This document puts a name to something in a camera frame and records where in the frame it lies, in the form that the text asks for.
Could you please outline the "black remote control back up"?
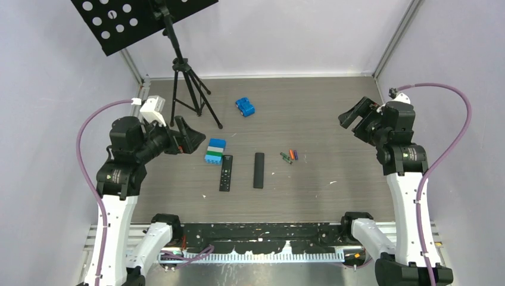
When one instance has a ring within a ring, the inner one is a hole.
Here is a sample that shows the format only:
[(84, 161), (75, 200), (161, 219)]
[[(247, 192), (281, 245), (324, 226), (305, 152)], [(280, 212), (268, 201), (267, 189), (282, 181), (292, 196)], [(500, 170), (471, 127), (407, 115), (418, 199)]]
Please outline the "black remote control back up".
[(255, 153), (253, 188), (263, 189), (263, 187), (264, 187), (264, 153)]

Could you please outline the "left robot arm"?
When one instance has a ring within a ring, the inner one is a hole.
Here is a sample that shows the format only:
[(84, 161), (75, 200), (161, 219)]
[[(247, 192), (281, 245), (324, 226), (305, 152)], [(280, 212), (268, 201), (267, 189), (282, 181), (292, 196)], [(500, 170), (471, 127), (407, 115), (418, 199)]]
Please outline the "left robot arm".
[(163, 247), (177, 246), (183, 238), (175, 214), (156, 214), (147, 233), (132, 253), (127, 242), (133, 211), (146, 164), (160, 154), (192, 154), (206, 136), (176, 117), (177, 130), (159, 122), (126, 116), (115, 120), (109, 133), (108, 158), (96, 174), (98, 220), (92, 260), (82, 285), (145, 285), (146, 274)]

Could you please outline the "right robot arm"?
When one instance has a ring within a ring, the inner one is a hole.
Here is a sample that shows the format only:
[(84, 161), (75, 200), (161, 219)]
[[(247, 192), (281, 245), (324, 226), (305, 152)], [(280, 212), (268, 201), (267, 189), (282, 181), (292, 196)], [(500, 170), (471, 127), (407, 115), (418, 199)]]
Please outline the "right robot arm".
[(412, 141), (416, 113), (401, 94), (380, 105), (363, 97), (339, 115), (339, 124), (376, 149), (393, 200), (396, 240), (391, 241), (367, 212), (346, 212), (340, 237), (359, 242), (375, 263), (379, 285), (450, 285), (453, 271), (438, 254), (426, 203), (428, 161)]

